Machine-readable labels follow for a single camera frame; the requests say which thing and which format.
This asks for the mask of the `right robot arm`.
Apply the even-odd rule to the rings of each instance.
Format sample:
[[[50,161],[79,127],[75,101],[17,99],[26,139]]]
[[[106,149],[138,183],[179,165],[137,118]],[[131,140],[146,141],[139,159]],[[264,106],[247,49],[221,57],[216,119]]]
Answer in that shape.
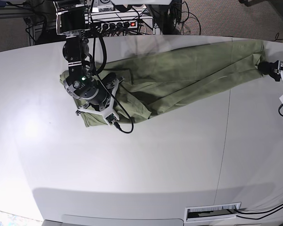
[[[64,35],[63,57],[68,62],[69,75],[63,80],[67,93],[86,103],[83,108],[94,107],[103,111],[115,107],[115,94],[118,80],[110,75],[107,79],[99,78],[107,62],[107,51],[103,37],[92,24],[90,16],[94,2],[92,0],[55,0],[56,32]],[[96,68],[93,55],[89,52],[89,40],[86,32],[91,32],[99,39],[103,51],[103,62]]]

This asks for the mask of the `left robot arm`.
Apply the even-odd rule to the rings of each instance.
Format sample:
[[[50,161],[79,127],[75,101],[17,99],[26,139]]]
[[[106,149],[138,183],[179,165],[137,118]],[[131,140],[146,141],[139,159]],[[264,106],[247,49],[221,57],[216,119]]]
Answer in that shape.
[[[263,75],[269,75],[276,82],[279,82],[281,80],[280,71],[283,71],[283,61],[277,60],[274,63],[267,61],[261,62],[258,65],[258,70]]]

